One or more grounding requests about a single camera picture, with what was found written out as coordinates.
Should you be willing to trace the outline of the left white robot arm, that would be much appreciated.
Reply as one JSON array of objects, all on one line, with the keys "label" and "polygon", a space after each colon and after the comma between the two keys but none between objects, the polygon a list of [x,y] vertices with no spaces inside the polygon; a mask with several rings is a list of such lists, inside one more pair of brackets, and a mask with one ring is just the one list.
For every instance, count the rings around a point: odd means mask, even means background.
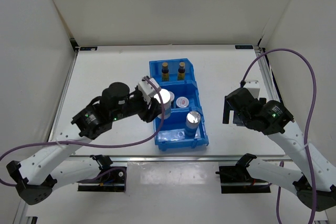
[{"label": "left white robot arm", "polygon": [[73,183],[95,183],[108,180],[116,170],[105,155],[91,155],[89,160],[69,165],[66,159],[83,146],[111,130],[114,122],[138,115],[152,122],[164,114],[161,87],[153,79],[144,77],[133,92],[122,82],[114,82],[102,95],[93,98],[77,113],[69,128],[51,142],[41,143],[41,149],[22,161],[11,161],[6,169],[15,181],[19,197],[28,205],[36,205],[56,189]]}]

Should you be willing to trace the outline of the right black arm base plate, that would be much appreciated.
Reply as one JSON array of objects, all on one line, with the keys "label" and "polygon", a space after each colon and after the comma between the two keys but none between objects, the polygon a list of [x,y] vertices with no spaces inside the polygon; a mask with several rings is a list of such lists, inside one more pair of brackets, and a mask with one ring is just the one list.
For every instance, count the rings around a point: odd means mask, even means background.
[{"label": "right black arm base plate", "polygon": [[220,178],[222,194],[271,193],[269,182],[244,175],[236,166],[219,166],[216,175]]}]

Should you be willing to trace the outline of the brown bottle yellow label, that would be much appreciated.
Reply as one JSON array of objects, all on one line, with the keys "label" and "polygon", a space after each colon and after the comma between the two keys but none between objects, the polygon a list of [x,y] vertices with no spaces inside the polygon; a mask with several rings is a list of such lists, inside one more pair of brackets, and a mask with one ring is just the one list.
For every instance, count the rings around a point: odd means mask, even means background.
[{"label": "brown bottle yellow label", "polygon": [[180,62],[179,63],[177,80],[178,81],[185,80],[185,62]]},{"label": "brown bottle yellow label", "polygon": [[167,62],[162,63],[161,74],[162,74],[162,81],[169,81],[170,74],[169,74],[169,65]]}]

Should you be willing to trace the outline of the silver-lid white jar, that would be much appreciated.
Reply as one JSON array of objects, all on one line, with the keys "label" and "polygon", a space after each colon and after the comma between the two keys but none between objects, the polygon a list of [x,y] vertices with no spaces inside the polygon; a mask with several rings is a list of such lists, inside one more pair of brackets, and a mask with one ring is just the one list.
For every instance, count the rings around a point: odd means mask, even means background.
[{"label": "silver-lid white jar", "polygon": [[164,119],[168,119],[171,115],[171,94],[167,89],[161,89],[160,95],[164,107]]},{"label": "silver-lid white jar", "polygon": [[202,117],[197,111],[191,111],[187,114],[184,129],[185,135],[187,137],[195,136],[198,126],[201,122],[201,119]]}]

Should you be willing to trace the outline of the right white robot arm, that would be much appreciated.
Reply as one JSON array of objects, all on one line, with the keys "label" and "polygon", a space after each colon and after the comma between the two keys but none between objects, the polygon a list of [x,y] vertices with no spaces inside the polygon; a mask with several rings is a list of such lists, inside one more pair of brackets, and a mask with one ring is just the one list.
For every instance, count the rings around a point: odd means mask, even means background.
[{"label": "right white robot arm", "polygon": [[335,206],[335,166],[312,144],[304,142],[304,134],[283,104],[255,98],[248,89],[238,88],[225,97],[225,124],[230,111],[243,126],[274,141],[298,167],[298,170],[290,170],[274,166],[247,153],[235,165],[240,181],[255,178],[278,185],[312,210],[324,211]]}]

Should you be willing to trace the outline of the red-label lid jar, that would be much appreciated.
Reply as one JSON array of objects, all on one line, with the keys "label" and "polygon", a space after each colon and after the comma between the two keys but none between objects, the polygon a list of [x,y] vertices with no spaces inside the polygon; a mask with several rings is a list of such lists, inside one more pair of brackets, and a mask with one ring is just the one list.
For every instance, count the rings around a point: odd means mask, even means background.
[{"label": "red-label lid jar", "polygon": [[175,108],[175,95],[172,91],[170,91],[170,102],[171,102],[171,108]]},{"label": "red-label lid jar", "polygon": [[175,101],[175,106],[178,109],[184,109],[189,107],[189,99],[187,97],[178,97]]}]

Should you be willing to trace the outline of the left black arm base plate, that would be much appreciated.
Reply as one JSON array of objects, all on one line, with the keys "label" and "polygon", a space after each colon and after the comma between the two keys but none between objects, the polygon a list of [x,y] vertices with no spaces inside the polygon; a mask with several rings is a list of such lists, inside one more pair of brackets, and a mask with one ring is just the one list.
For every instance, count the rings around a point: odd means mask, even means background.
[{"label": "left black arm base plate", "polygon": [[127,167],[113,166],[110,169],[101,171],[103,176],[88,180],[85,183],[79,183],[77,191],[79,192],[104,192],[104,193],[123,193],[126,191]]}]

